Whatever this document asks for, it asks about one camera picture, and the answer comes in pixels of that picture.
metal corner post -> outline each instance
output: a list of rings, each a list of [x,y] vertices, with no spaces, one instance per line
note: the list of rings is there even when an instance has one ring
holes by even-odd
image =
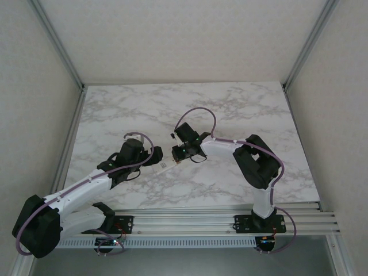
[[[328,19],[330,18],[332,12],[335,10],[336,5],[338,4],[339,0],[327,0],[315,25],[312,28],[306,42],[302,50],[300,51],[297,60],[295,61],[293,68],[289,72],[289,75],[286,77],[284,84],[282,85],[284,92],[287,94],[290,90],[292,84],[296,80],[297,75],[299,74],[300,70],[302,69],[305,61],[307,60],[311,50],[313,49],[314,45],[316,44],[318,38],[320,37],[322,30],[326,26]]]
[[[331,233],[326,235],[329,252],[338,276],[357,275],[348,255],[345,243],[341,235]]]
[[[78,102],[76,104],[71,124],[68,129],[68,133],[64,142],[63,151],[57,164],[56,173],[52,181],[50,193],[55,193],[59,189],[64,188],[66,173],[67,173],[67,161],[70,157],[70,151],[73,148],[73,141],[78,130],[79,120],[81,119],[83,105],[86,99],[87,88],[85,87],[79,95]]]
[[[49,37],[51,43],[53,44],[57,54],[60,56],[65,68],[67,69],[68,73],[73,78],[75,84],[79,87],[80,91],[83,90],[83,83],[71,62],[71,59],[66,52],[65,48],[63,47],[62,42],[60,41],[58,35],[56,34],[50,20],[48,19],[44,8],[39,0],[27,0],[29,5],[32,7],[35,15],[40,20],[42,27],[44,28],[47,36]]]

black mounting bracket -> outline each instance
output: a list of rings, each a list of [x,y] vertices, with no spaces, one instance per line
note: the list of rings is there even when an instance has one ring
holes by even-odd
[[[234,216],[235,223],[232,228],[237,234],[245,233],[274,233],[274,228],[276,233],[286,233],[285,221],[283,215],[275,214],[272,216],[270,222],[263,228],[258,228],[253,223],[253,218],[251,214],[238,214]]]
[[[126,233],[131,234],[133,229],[133,216],[114,216],[112,226],[107,230],[108,234],[121,234],[119,227]],[[96,232],[88,230],[83,232],[83,234],[96,234]]]

marble tabletop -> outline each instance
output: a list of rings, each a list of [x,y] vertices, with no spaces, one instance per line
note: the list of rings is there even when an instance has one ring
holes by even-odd
[[[170,134],[181,115],[196,106],[215,113],[217,137],[240,140],[257,134],[283,160],[285,175],[275,186],[276,203],[319,200],[278,82],[90,86],[66,187],[119,151],[127,132],[143,132],[162,147],[164,156],[171,156],[175,140]],[[190,113],[184,121],[199,134],[209,132],[213,124],[204,110]],[[208,157],[200,164],[185,160],[160,175],[143,167],[140,177],[91,203],[102,201],[113,209],[247,204],[252,203],[252,189],[235,160]]]

small black object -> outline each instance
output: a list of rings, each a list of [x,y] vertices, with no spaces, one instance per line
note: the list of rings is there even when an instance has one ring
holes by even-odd
[[[193,131],[189,124],[185,122],[175,130],[175,133],[183,142],[181,146],[176,145],[175,147],[172,147],[173,149],[171,153],[176,162],[191,158],[197,154],[206,157],[201,148],[201,144],[202,141],[210,135],[209,132],[204,132],[201,135],[198,135],[198,133]]]
[[[258,135],[252,134],[246,141],[272,152]],[[252,155],[257,154],[259,157],[254,160]],[[278,169],[281,166],[272,156],[249,145],[237,148],[233,156],[246,180],[256,189],[266,190],[271,180],[277,177]]]
[[[44,203],[45,199],[37,195],[31,196],[25,201],[13,231],[11,232],[14,237],[17,237],[20,228],[31,214],[40,206],[44,205]],[[46,256],[59,243],[60,232],[63,228],[60,227],[60,216],[58,211],[58,208],[52,209],[46,206],[33,218],[22,233],[21,243],[36,258]]]
[[[196,164],[202,163],[202,162],[204,162],[204,161],[206,161],[206,160],[207,160],[207,156],[205,156],[205,159],[204,159],[204,160],[202,160],[202,161],[195,161],[195,160],[193,160],[193,158],[192,158],[192,157],[190,157],[190,161],[192,161],[193,163],[196,163]]]
[[[126,181],[131,181],[131,180],[137,179],[139,176],[140,176],[140,170],[138,169],[138,175],[136,177],[129,178]]]
[[[186,143],[186,142],[191,143],[200,136],[186,122],[178,126],[177,129],[175,129],[175,133],[178,135],[178,137],[180,138],[180,140],[182,140],[183,143]]]
[[[270,252],[275,247],[275,236],[255,237],[255,243],[258,249]]]
[[[98,246],[102,241],[105,241],[99,248],[99,252],[106,254],[114,250],[114,248],[104,248],[104,246],[120,246],[118,243],[115,243],[114,240],[112,240],[109,237],[96,237],[94,241],[94,246]]]
[[[148,151],[144,150],[143,143],[137,139],[128,139],[121,147],[120,152],[115,152],[110,157],[100,163],[97,169],[110,171],[122,166],[140,163],[149,157]],[[163,153],[160,147],[154,147],[153,156],[142,166],[151,166],[162,160]],[[123,181],[128,180],[129,174],[139,171],[140,166],[124,168],[110,173],[108,176],[112,179],[111,189]]]
[[[102,202],[95,203],[92,206],[100,209],[106,217],[99,230],[109,231],[114,224],[115,212]]]
[[[261,227],[259,223],[255,223],[254,216],[251,214],[239,214],[234,216],[235,223],[232,228],[237,234],[244,233],[286,233],[285,221],[283,215],[274,214],[268,217],[267,223]]]

aluminum frame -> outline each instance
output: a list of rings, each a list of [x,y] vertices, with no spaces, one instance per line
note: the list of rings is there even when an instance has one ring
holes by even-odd
[[[327,235],[326,240],[337,276],[357,275],[350,262],[342,237],[340,235]]]
[[[76,71],[67,51],[65,50],[62,42],[60,41],[58,34],[55,32],[51,24],[51,21],[48,19],[47,14],[44,8],[42,7],[42,4],[40,3],[39,0],[27,0],[27,2],[32,7],[37,18],[40,20],[40,24],[44,28],[48,38],[53,44],[55,51],[57,52],[62,62],[64,63],[65,68],[73,78],[75,84],[82,91],[84,84],[82,83],[81,78],[78,75],[78,72]]]
[[[311,53],[314,45],[316,44],[318,38],[320,37],[322,30],[326,26],[332,12],[339,3],[339,0],[327,0],[315,25],[312,28],[306,42],[304,43],[302,50],[300,51],[297,60],[295,61],[289,75],[286,77],[285,83],[282,85],[285,93],[287,93],[291,86],[293,85],[296,77],[298,76],[300,70],[302,69],[304,63],[306,62],[309,54]]]
[[[317,202],[278,204],[286,209],[296,223],[298,235],[339,235],[333,212],[321,212]],[[116,211],[117,216],[134,216],[129,237],[239,237],[232,228],[234,216],[251,214],[251,205],[230,205],[205,208],[136,209]],[[292,223],[284,216],[287,231],[279,236],[294,234]],[[80,234],[75,237],[98,237],[100,234]]]
[[[79,120],[81,119],[83,105],[86,99],[86,93],[87,93],[87,88],[84,88],[79,95],[78,102],[77,102],[77,105],[75,107],[74,114],[72,117],[72,121],[68,129],[67,137],[64,142],[62,154],[57,164],[56,172],[55,172],[52,184],[51,184],[51,188],[49,192],[50,194],[53,194],[57,192],[58,190],[62,190],[64,188],[66,174],[67,174],[68,167],[69,167],[66,165],[68,161],[70,162],[71,151],[73,149],[76,132],[78,130]]]

